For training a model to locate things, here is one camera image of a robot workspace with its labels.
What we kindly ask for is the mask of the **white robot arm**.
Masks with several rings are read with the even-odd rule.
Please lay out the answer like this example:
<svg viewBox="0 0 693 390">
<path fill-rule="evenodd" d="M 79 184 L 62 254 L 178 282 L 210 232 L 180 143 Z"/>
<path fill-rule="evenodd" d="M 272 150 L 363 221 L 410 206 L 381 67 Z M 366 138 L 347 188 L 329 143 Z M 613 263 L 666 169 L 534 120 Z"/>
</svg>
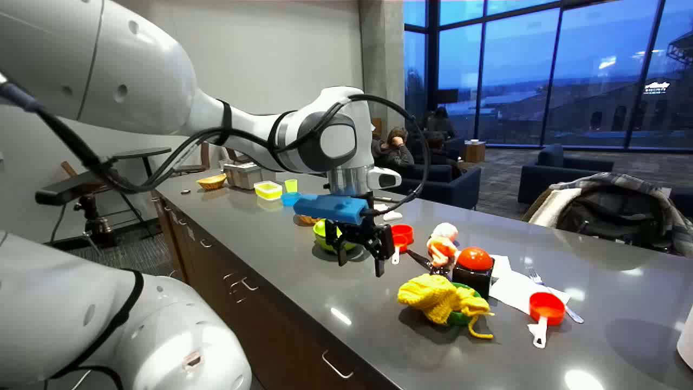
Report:
<svg viewBox="0 0 693 390">
<path fill-rule="evenodd" d="M 383 262 L 394 245 L 367 195 L 399 180 L 370 154 L 367 94 L 327 87 L 279 114 L 248 114 L 197 87 L 183 48 L 115 0 L 0 0 L 1 100 L 48 124 L 81 166 L 120 193 L 72 118 L 150 133 L 212 138 L 269 171 L 323 174 L 325 195 L 296 203 Z M 112 269 L 4 233 L 0 245 L 0 385 L 29 388 L 99 373 L 115 390 L 248 390 L 234 332 L 183 282 Z"/>
</svg>

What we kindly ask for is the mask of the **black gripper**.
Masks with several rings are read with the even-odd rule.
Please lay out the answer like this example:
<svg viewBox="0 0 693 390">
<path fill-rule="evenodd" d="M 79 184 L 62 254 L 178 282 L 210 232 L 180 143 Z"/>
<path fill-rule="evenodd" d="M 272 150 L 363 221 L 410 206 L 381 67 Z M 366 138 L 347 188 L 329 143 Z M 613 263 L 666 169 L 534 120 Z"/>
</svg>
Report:
<svg viewBox="0 0 693 390">
<path fill-rule="evenodd" d="M 361 245 L 370 252 L 372 263 L 374 263 L 374 276 L 383 274 L 383 252 L 389 245 L 389 237 L 386 235 L 386 227 L 377 226 L 372 219 L 363 219 L 359 226 L 347 226 L 347 222 L 335 222 L 327 221 L 327 232 L 333 232 L 335 227 L 342 230 L 342 237 L 335 237 L 335 258 L 338 266 L 347 263 L 347 240 Z"/>
</svg>

